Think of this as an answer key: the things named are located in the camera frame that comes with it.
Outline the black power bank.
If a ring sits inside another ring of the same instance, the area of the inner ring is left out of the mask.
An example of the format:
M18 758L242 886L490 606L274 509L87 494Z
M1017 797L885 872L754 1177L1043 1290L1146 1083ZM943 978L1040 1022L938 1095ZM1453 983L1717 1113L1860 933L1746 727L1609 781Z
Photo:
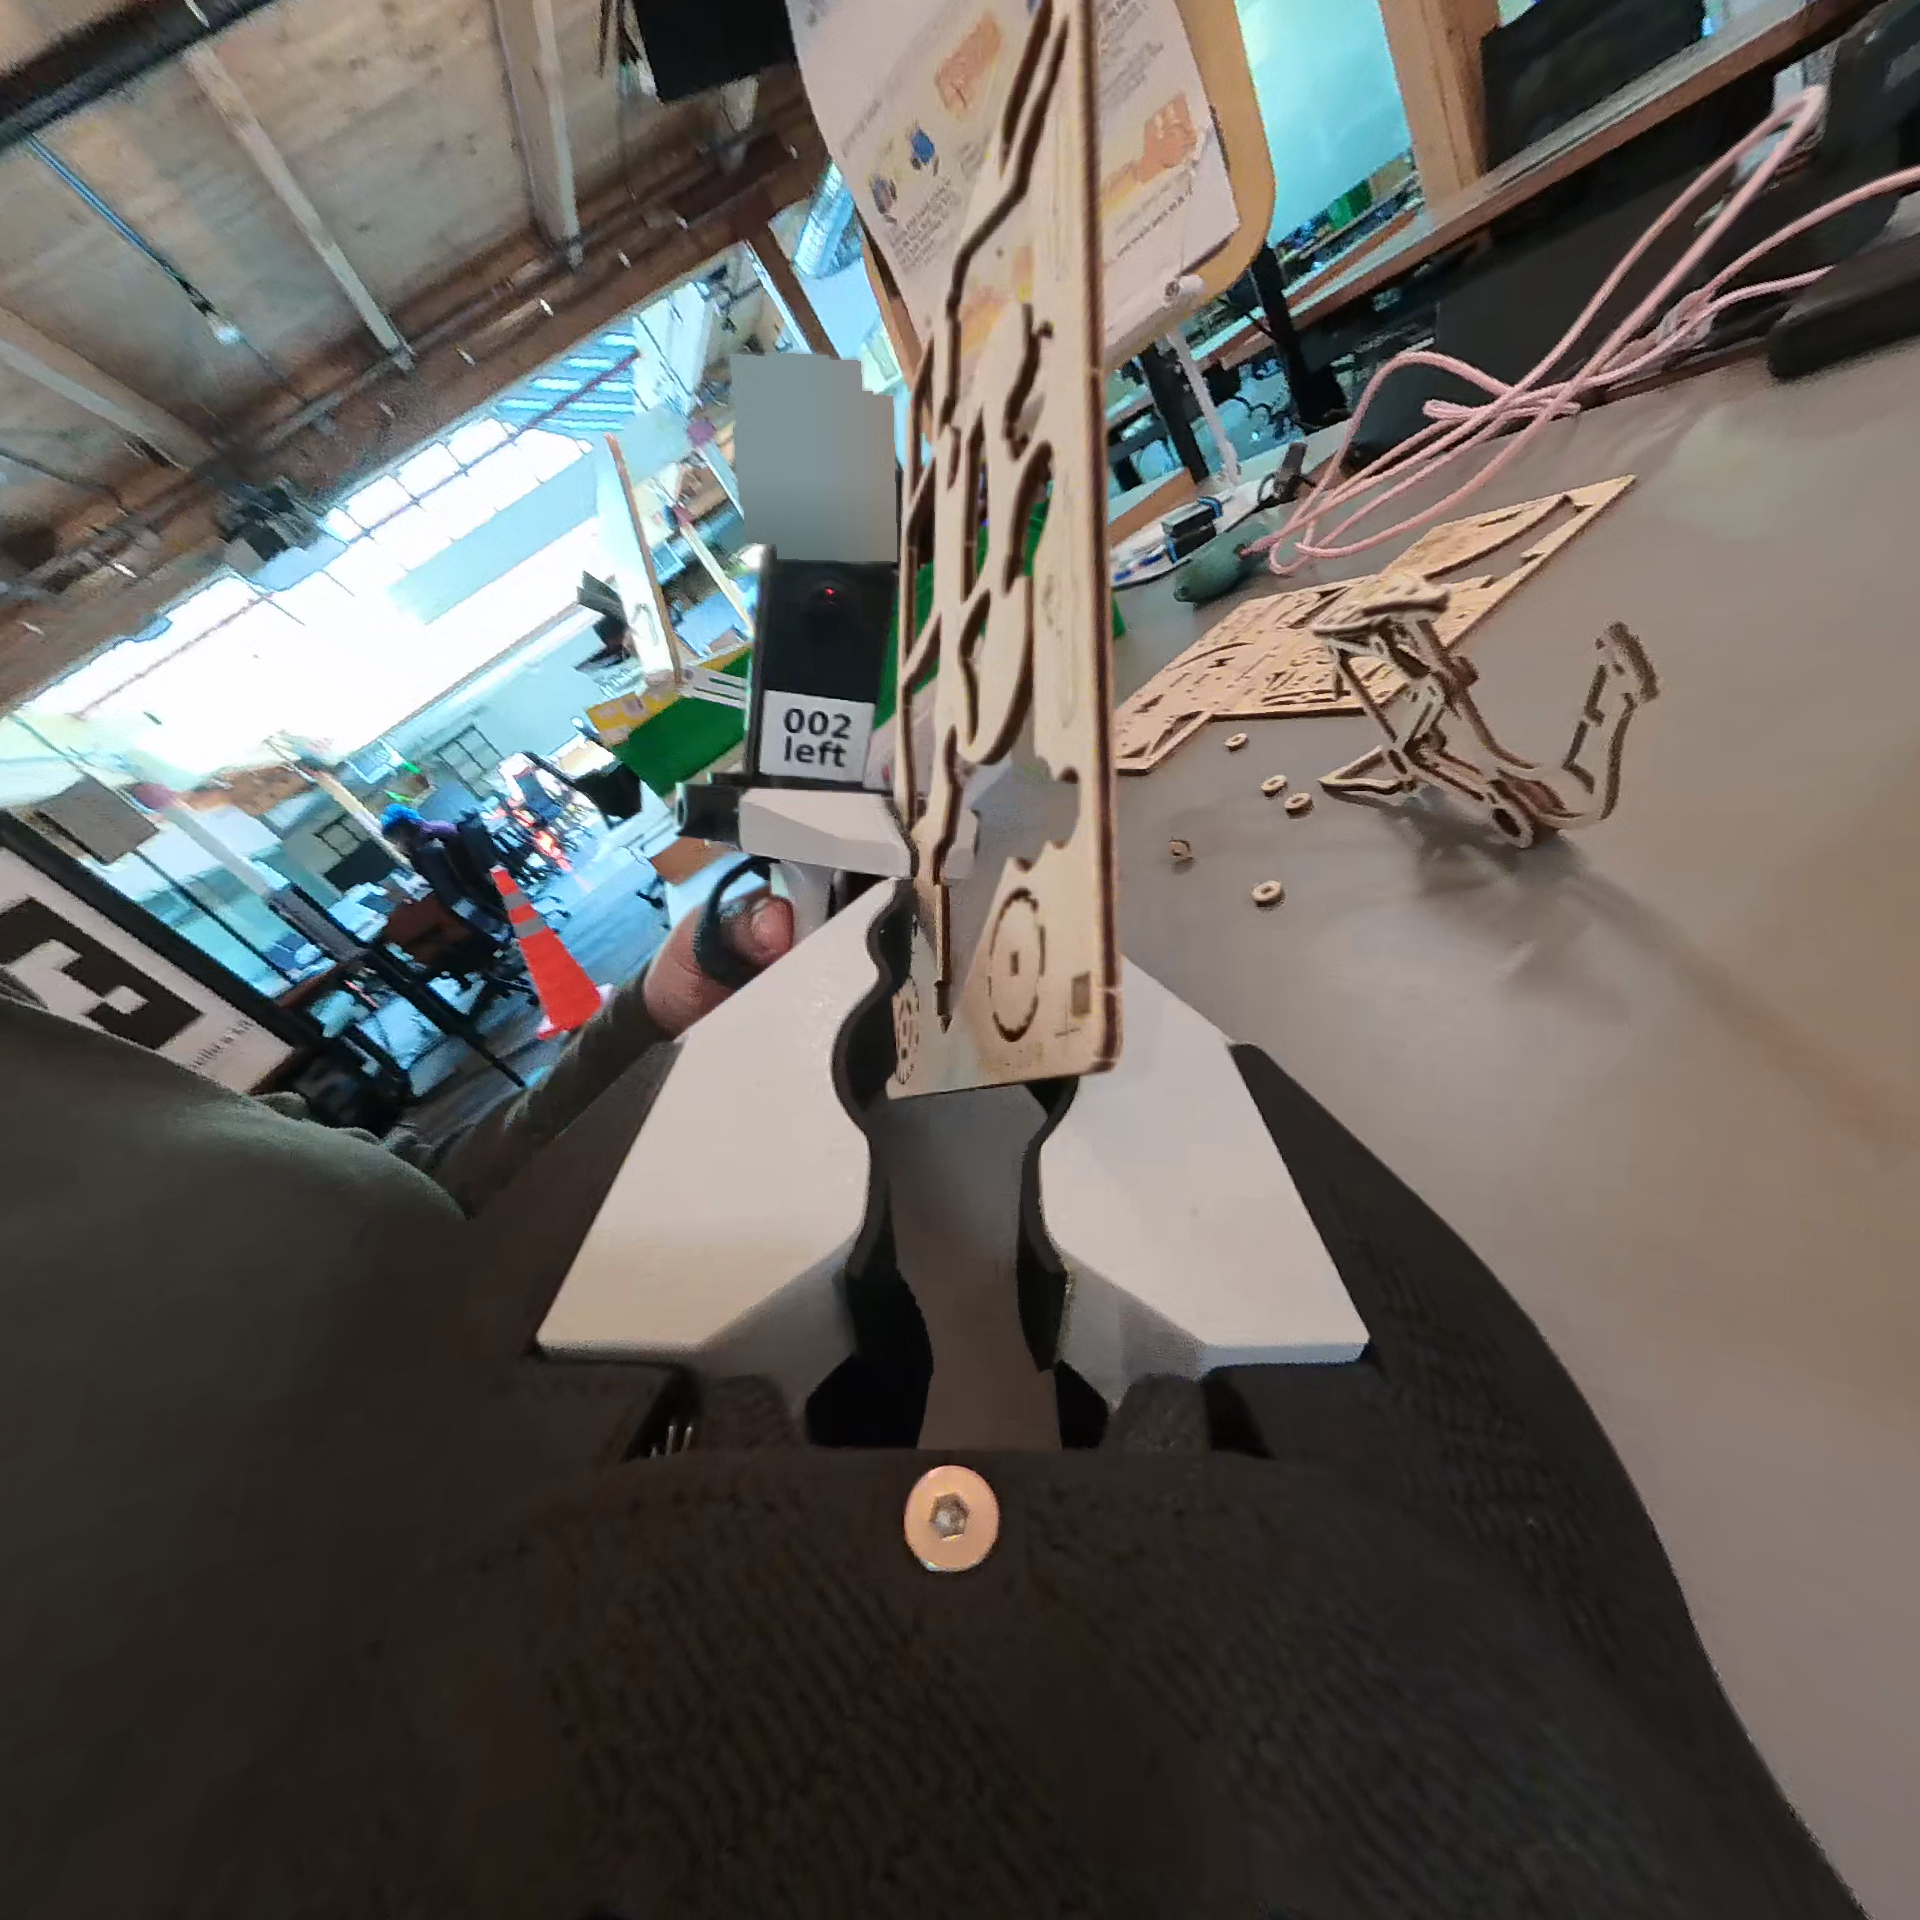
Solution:
M1811 377L1917 334L1916 258L1860 258L1797 297L1768 334L1768 373Z

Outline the person's left hand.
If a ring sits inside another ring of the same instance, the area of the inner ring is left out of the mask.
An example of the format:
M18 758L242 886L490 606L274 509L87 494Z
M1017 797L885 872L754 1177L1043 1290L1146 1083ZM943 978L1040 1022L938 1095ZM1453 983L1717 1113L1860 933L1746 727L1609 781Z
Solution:
M676 1037L754 983L795 944L795 910L769 886L712 895L659 947L642 978L650 1016Z

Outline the laser-cut wooden parts sheet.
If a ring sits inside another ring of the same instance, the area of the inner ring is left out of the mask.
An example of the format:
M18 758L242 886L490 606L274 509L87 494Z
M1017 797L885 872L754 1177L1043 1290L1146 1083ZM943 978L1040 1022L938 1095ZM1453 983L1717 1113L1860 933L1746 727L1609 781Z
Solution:
M1317 634L1325 621L1355 611L1389 574L1410 574L1447 589L1434 627L1457 648L1635 483L1623 472L1453 518L1424 530L1389 571L1248 598L1121 704L1111 728L1117 774L1155 771L1215 721L1359 712Z
M1121 1056L1097 27L1036 3L909 392L888 1096Z

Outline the orange traffic cone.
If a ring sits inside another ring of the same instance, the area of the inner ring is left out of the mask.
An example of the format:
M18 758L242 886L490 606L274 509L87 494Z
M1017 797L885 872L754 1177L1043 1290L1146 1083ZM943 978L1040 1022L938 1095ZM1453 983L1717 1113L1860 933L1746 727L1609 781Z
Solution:
M538 1039L552 1041L578 1033L604 1010L608 990L592 981L508 869L493 865L490 874L536 984L541 1015Z

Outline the person's left forearm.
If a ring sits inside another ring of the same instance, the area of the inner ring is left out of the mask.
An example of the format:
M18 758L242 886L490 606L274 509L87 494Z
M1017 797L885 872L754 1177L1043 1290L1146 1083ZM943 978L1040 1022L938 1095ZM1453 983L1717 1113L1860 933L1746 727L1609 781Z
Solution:
M681 1033L679 1015L657 1010L653 984L663 970L666 955L659 953L642 974L613 991L528 1089L447 1137L395 1127L381 1147L433 1179L461 1211L479 1216L604 1095L633 1080L647 1096L657 1096L674 1064Z

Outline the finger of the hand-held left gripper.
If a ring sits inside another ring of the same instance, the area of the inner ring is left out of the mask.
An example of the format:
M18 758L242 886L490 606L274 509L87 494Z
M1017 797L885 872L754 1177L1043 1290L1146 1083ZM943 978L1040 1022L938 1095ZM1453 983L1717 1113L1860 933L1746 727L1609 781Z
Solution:
M864 785L749 785L737 803L749 856L831 872L912 872L914 849L895 803Z

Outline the instruction paper sheet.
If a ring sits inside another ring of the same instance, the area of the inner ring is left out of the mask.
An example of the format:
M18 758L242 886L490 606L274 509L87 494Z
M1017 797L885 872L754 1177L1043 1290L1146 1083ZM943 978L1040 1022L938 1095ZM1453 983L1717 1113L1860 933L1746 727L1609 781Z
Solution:
M1017 74L1027 1L795 1L828 153L929 330ZM1092 3L1109 351L1163 334L1260 250L1275 205L1232 1Z

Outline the green plastic bin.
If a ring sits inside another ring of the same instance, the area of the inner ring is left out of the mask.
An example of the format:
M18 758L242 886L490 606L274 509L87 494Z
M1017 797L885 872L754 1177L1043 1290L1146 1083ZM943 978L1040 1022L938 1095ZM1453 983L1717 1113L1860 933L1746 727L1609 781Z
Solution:
M653 711L610 752L650 790L668 797L676 783L738 750L746 730L746 707L679 697Z

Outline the person's dark olive jacket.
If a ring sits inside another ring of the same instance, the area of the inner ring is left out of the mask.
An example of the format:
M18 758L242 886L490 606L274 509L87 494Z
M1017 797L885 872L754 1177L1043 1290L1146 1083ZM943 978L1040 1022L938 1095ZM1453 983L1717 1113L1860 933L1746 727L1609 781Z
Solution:
M381 1147L4 1003L4 1914L156 1912L492 1506L483 1253Z

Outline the wooden model bike frame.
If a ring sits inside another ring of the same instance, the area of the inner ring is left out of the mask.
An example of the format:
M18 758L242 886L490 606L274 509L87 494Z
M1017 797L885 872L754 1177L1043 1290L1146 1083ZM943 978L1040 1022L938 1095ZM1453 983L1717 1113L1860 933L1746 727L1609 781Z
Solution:
M1660 679L1640 634L1609 624L1557 760L1508 750L1479 706L1476 664L1437 631L1450 587L1389 574L1348 608L1314 624L1337 681L1377 727L1377 744L1322 777L1345 802L1401 807L1434 792L1512 848L1605 822L1618 803L1626 738L1658 699Z

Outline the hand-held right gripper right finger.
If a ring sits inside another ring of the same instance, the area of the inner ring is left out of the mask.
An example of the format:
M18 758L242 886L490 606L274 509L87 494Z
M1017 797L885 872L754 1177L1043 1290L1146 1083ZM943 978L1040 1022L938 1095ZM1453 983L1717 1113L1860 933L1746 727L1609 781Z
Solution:
M1107 1407L1146 1377L1340 1363L1367 1330L1258 1103L1256 1056L1133 962L1122 1049L1039 1152L1053 1357Z

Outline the black and white marker board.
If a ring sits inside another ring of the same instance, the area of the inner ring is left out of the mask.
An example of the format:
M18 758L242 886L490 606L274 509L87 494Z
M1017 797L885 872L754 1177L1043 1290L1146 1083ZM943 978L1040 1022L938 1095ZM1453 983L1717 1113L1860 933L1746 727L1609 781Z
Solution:
M321 1049L312 1024L11 815L2 819L2 966L59 1016L223 1088L271 1088Z

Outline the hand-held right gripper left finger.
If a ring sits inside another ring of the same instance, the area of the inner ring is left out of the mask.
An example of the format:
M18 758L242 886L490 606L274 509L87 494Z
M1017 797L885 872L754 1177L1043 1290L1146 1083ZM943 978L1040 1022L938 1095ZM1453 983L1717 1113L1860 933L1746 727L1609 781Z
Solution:
M856 1051L889 990L876 885L674 1047L653 1105L538 1327L545 1360L631 1360L787 1403L916 1403L922 1311L897 1264Z

